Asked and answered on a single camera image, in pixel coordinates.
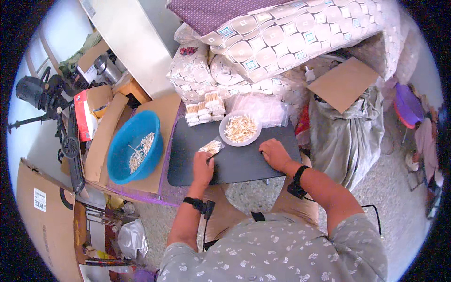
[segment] gray cloth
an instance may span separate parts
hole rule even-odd
[[[349,191],[362,180],[381,154],[384,136],[382,95],[369,87],[343,114],[310,99],[312,166]]]
[[[78,60],[86,53],[86,51],[99,43],[101,39],[102,36],[98,31],[88,34],[83,47],[75,52],[72,57],[60,62],[60,66],[58,68],[63,72],[64,76],[67,76],[69,72],[73,73],[77,67]]]
[[[387,257],[364,213],[340,222],[330,237],[285,213],[246,219],[205,253],[183,243],[165,251],[162,281],[384,281]]]

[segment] white bowl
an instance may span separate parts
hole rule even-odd
[[[255,120],[255,123],[257,124],[257,132],[255,133],[255,135],[251,139],[249,139],[249,140],[247,140],[245,142],[242,142],[242,143],[232,142],[226,137],[226,135],[224,133],[224,131],[226,130],[227,124],[229,123],[229,119],[232,116],[242,116],[244,114],[252,117]],[[246,110],[237,110],[237,111],[234,111],[234,112],[226,115],[224,117],[224,119],[221,121],[221,123],[219,124],[219,136],[221,136],[221,138],[222,138],[222,140],[224,142],[226,142],[230,146],[234,146],[234,147],[242,147],[242,146],[246,146],[246,145],[251,144],[252,142],[254,142],[258,138],[258,136],[260,135],[261,131],[262,131],[262,123],[260,122],[260,120],[258,118],[256,118],[255,115],[248,113]]]

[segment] hand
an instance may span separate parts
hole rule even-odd
[[[213,178],[213,168],[215,166],[215,159],[211,158],[207,164],[207,159],[212,154],[206,152],[197,152],[193,159],[193,184],[200,185],[203,188],[208,186],[208,183]]]
[[[290,158],[282,143],[274,138],[263,142],[258,150],[263,153],[265,160],[272,168],[285,174],[289,173],[290,166],[297,163]]]

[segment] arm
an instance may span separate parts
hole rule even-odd
[[[282,143],[275,139],[263,142],[259,150],[272,168],[291,178],[302,165],[293,161],[283,148]],[[325,173],[308,168],[301,176],[300,185],[313,200],[326,210],[329,234],[341,221],[351,215],[364,213],[354,196]]]
[[[193,182],[187,197],[203,200],[203,192],[213,177],[215,160],[212,158],[207,164],[210,153],[197,152],[193,161]],[[185,243],[195,252],[198,252],[197,233],[199,228],[200,212],[188,203],[182,203],[175,216],[172,229],[168,235],[167,246],[172,243]]]

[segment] khaki shorts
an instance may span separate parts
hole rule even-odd
[[[301,154],[303,164],[311,166],[307,156]],[[272,213],[289,213],[299,217],[313,227],[318,227],[318,204],[306,199],[299,199],[287,191],[287,186],[292,181],[286,177],[283,188],[271,209]],[[215,208],[208,220],[205,242],[210,242],[222,238],[229,229],[240,223],[249,216],[232,206],[226,198],[225,192],[229,188],[228,184],[209,186],[204,193],[204,200],[215,202]]]

